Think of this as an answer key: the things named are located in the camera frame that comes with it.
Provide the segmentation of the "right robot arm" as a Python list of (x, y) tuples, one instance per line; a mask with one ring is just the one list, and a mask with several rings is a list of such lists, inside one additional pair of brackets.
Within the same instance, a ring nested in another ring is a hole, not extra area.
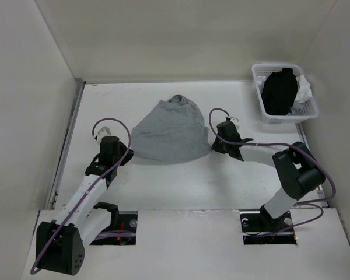
[(278, 175), (280, 188), (260, 208), (258, 224), (263, 231), (274, 230), (305, 195), (314, 191), (326, 180), (311, 152), (302, 142), (291, 145), (253, 143), (252, 138), (241, 138), (235, 124), (227, 118), (216, 126), (216, 139), (212, 150), (227, 154), (242, 162), (256, 162), (273, 167)]

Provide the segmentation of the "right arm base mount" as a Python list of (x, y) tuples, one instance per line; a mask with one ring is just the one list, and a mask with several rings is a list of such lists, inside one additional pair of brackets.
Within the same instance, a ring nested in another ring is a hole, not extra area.
[(273, 222), (264, 222), (258, 211), (241, 212), (240, 223), (244, 245), (297, 245), (290, 212)]

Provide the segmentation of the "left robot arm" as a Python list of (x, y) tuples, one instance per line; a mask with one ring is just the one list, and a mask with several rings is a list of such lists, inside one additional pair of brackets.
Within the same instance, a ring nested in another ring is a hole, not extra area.
[(119, 211), (114, 204), (100, 202), (117, 169), (133, 157), (132, 150), (116, 136), (104, 136), (100, 151), (87, 167), (83, 180), (71, 200), (50, 222), (36, 230), (36, 259), (32, 275), (47, 270), (76, 275), (85, 259), (85, 248), (104, 230), (119, 226)]

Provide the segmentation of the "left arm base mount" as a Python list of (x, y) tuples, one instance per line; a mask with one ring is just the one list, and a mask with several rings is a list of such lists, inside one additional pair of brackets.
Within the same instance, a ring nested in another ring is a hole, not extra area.
[(121, 212), (117, 205), (107, 202), (98, 202), (93, 209), (102, 210), (103, 214), (109, 213), (110, 224), (97, 235), (91, 245), (136, 245), (137, 212)]

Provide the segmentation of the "grey tank top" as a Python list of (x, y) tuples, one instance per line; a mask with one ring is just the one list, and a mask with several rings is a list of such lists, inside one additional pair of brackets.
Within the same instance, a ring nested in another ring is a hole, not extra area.
[(198, 106), (178, 94), (161, 100), (131, 132), (135, 156), (164, 164), (186, 163), (208, 155), (209, 129)]

